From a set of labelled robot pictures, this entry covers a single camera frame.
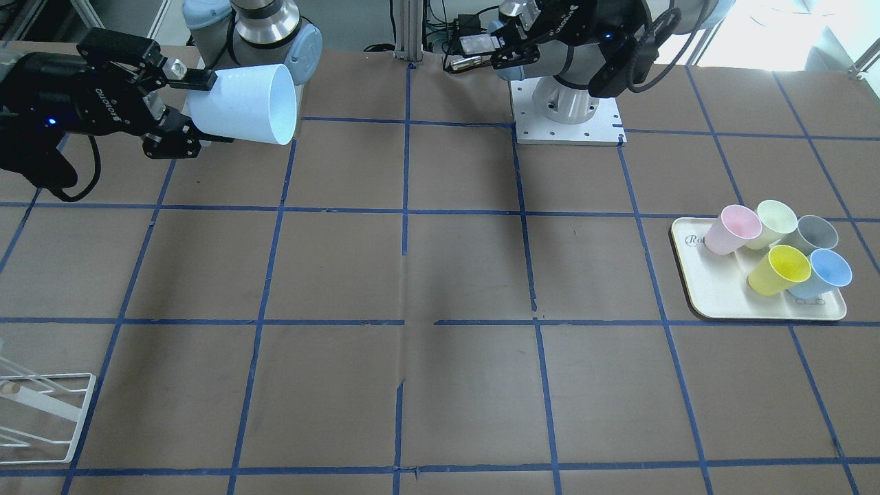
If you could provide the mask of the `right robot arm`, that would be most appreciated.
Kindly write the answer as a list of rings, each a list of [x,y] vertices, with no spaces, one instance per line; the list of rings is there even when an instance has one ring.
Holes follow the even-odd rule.
[[[188,159],[208,142],[288,144],[300,87],[322,35],[294,1],[185,1],[204,68],[154,38],[92,27],[75,54],[2,51],[2,167],[28,172],[62,157],[69,134],[142,139],[151,159]]]

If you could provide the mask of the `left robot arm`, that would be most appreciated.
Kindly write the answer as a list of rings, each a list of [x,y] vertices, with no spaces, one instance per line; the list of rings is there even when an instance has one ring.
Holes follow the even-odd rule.
[[[501,78],[550,78],[595,98],[641,93],[670,37],[710,28],[732,1],[506,1],[488,32]]]

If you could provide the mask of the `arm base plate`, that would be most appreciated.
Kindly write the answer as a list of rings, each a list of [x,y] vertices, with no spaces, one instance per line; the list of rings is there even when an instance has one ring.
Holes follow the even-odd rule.
[[[623,145],[628,141],[615,98],[560,84],[552,76],[509,82],[516,143]]]

